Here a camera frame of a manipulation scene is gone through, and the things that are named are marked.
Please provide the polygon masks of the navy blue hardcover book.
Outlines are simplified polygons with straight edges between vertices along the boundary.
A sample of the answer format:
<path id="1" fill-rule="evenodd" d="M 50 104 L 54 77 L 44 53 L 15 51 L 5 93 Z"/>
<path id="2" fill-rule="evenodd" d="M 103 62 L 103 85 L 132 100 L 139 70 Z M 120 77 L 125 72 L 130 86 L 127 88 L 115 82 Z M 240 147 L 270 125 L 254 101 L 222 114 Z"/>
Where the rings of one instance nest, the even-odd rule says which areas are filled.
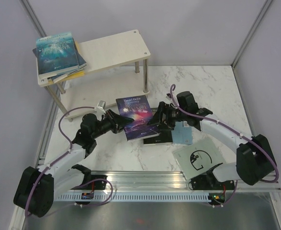
<path id="1" fill-rule="evenodd" d="M 85 59 L 71 45 L 46 46 L 33 49 L 37 63 L 37 75 L 41 81 L 58 82 L 70 75 L 84 70 Z"/>

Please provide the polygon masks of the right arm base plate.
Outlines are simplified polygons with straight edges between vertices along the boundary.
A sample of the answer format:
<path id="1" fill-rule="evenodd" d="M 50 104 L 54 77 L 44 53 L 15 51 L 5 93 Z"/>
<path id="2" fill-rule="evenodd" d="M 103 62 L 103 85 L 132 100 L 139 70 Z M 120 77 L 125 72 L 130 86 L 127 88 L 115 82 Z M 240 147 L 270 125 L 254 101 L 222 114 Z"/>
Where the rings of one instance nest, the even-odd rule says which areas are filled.
<path id="1" fill-rule="evenodd" d="M 215 178 L 209 178 L 207 175 L 199 175 L 190 180 L 192 190 L 204 190 L 204 191 L 230 191 L 234 190 L 234 181 L 218 182 Z"/>

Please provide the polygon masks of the light blue thin booklet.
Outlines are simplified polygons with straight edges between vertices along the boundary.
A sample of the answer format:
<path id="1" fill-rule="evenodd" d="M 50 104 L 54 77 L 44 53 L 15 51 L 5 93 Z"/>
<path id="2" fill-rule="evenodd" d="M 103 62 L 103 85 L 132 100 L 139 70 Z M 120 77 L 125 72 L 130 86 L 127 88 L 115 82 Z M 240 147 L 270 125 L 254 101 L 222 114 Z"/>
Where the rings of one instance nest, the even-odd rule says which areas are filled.
<path id="1" fill-rule="evenodd" d="M 175 128 L 171 133 L 174 144 L 192 144 L 192 127 L 190 127 L 186 121 L 176 122 Z"/>

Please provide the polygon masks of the black gold emblem book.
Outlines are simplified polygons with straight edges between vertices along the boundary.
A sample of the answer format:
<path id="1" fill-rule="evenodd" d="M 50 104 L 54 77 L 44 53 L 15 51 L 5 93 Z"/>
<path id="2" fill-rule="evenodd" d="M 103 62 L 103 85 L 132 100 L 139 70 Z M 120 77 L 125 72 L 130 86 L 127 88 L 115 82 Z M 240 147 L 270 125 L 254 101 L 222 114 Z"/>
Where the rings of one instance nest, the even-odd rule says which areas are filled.
<path id="1" fill-rule="evenodd" d="M 159 129 L 159 135 L 143 139 L 144 145 L 169 144 L 173 142 L 171 130 Z"/>

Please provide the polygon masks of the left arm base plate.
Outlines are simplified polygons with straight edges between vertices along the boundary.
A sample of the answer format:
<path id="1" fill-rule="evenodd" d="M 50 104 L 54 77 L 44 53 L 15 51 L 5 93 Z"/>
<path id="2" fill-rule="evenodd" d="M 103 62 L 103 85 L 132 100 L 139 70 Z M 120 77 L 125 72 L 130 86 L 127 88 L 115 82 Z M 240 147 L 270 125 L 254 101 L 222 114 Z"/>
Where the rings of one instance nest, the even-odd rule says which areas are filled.
<path id="1" fill-rule="evenodd" d="M 82 185 L 91 180 L 94 180 L 94 179 L 105 179 L 106 180 L 107 176 L 103 175 L 103 174 L 86 176 L 82 182 Z M 99 180 L 99 181 L 95 181 L 90 184 L 87 184 L 82 189 L 90 190 L 91 192 L 94 192 L 95 190 L 104 190 L 105 187 L 106 187 L 106 182 Z"/>

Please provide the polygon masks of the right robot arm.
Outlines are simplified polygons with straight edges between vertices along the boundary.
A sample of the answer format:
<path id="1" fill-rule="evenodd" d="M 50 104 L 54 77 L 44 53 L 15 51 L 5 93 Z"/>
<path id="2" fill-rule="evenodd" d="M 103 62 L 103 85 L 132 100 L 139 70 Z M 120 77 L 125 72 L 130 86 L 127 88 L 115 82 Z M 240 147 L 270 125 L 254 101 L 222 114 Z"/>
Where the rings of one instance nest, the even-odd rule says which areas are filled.
<path id="1" fill-rule="evenodd" d="M 217 163 L 209 168 L 201 176 L 204 183 L 216 189 L 223 182 L 230 181 L 241 180 L 247 185 L 278 181 L 277 163 L 264 135 L 245 135 L 220 121 L 211 110 L 199 108 L 191 92 L 184 91 L 174 96 L 174 88 L 172 85 L 167 95 L 172 103 L 159 102 L 148 124 L 156 125 L 161 130 L 173 130 L 176 122 L 186 121 L 189 126 L 213 136 L 236 154 L 235 162 Z"/>

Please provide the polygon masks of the purple galaxy cover book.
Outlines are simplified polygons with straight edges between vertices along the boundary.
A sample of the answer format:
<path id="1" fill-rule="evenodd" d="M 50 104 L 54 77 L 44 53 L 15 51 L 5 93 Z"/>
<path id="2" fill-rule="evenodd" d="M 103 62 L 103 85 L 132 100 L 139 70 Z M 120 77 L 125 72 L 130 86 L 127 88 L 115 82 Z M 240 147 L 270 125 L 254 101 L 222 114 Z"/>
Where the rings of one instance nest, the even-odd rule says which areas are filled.
<path id="1" fill-rule="evenodd" d="M 145 95 L 117 98 L 119 114 L 134 121 L 124 127 L 127 141 L 156 137 L 160 135 L 156 125 L 148 125 L 153 114 Z"/>

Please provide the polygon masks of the teal ocean cover book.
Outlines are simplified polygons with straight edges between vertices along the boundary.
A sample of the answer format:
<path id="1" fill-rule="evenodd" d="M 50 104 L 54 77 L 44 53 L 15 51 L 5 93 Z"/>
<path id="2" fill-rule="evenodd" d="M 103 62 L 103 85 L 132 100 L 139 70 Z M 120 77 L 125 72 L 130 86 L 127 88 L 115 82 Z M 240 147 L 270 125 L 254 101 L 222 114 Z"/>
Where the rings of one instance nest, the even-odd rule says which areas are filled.
<path id="1" fill-rule="evenodd" d="M 77 52 L 70 32 L 36 40 L 38 76 L 47 79 L 79 68 Z"/>

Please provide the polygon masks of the white book black circle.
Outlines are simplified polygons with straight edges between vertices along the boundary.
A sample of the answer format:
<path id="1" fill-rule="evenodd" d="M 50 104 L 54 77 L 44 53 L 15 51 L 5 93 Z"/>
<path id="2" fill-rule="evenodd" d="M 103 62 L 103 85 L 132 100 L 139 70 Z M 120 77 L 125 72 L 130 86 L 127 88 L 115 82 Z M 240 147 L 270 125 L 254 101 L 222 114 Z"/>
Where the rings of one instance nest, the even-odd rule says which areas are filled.
<path id="1" fill-rule="evenodd" d="M 173 156 L 187 180 L 205 173 L 218 164 L 226 163 L 210 138 L 177 150 L 173 152 Z"/>

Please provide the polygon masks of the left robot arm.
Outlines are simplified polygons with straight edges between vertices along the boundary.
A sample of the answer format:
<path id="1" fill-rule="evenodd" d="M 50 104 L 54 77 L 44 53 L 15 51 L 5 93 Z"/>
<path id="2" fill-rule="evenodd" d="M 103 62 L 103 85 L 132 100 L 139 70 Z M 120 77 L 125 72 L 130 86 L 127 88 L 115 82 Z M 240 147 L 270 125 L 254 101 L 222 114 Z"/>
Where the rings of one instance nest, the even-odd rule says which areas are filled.
<path id="1" fill-rule="evenodd" d="M 134 120 L 107 110 L 99 120 L 95 114 L 83 116 L 80 129 L 68 149 L 39 167 L 27 167 L 20 178 L 13 203 L 25 210 L 25 215 L 43 217 L 62 193 L 73 188 L 91 186 L 91 170 L 81 165 L 96 147 L 96 139 L 111 131 L 114 134 Z"/>

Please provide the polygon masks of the yellow Little Prince book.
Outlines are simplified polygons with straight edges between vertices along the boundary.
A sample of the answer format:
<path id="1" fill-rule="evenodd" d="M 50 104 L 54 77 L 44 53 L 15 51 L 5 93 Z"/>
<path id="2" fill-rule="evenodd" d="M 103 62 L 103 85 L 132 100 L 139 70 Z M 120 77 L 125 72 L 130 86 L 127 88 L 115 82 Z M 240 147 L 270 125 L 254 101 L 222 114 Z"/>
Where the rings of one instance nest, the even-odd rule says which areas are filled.
<path id="1" fill-rule="evenodd" d="M 72 76 L 74 74 L 77 74 L 78 72 L 83 71 L 84 68 L 87 66 L 87 63 L 86 63 L 85 59 L 79 53 L 79 49 L 78 49 L 79 45 L 77 44 L 77 42 L 75 40 L 73 42 L 74 42 L 74 47 L 75 47 L 75 50 L 76 50 L 77 60 L 78 60 L 78 63 L 79 63 L 78 69 L 76 69 L 74 71 L 70 71 L 70 72 L 66 72 L 66 73 L 63 73 L 63 74 L 59 74 L 59 75 L 50 77 L 50 78 L 48 78 L 48 82 L 57 83 L 60 80 L 65 79 L 66 77 Z"/>

